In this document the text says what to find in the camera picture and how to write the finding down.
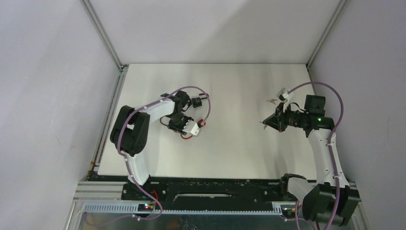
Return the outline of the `red cable lock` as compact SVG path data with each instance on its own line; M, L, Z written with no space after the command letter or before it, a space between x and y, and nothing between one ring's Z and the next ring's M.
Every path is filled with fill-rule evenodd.
M184 140L188 140L192 137L199 136L202 127L204 127L205 125L206 122L203 119L200 119L199 121L188 121L182 130L181 138Z

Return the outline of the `black padlock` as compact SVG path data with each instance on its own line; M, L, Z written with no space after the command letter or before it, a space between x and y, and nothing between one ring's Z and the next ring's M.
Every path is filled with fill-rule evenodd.
M198 108L198 107L201 107L203 105L202 98L200 98L200 97L192 98L191 102L192 102L193 108Z

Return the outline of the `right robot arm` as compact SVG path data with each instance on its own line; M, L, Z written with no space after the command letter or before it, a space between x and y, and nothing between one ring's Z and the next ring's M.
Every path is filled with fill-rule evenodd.
M283 132L287 127L300 128L311 145L316 166L316 185L297 174L286 173L281 178L279 196L294 197L302 204L305 220L325 225L345 226L360 202L359 192L350 188L340 166L333 133L335 123L325 116L323 96L307 95L303 109L291 110L290 96L279 95L275 112L262 121L266 127Z

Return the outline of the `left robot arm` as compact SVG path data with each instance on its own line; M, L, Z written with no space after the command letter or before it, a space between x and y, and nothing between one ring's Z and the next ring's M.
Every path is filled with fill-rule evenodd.
M133 194L142 200L151 195L151 186L146 183L150 174L142 152L147 145L150 124L167 117L167 128L175 133L193 137L201 131L201 124L184 113L183 108L190 100L186 92L165 93L161 97L138 109L123 106L110 134L110 141L124 158L129 180L135 184Z

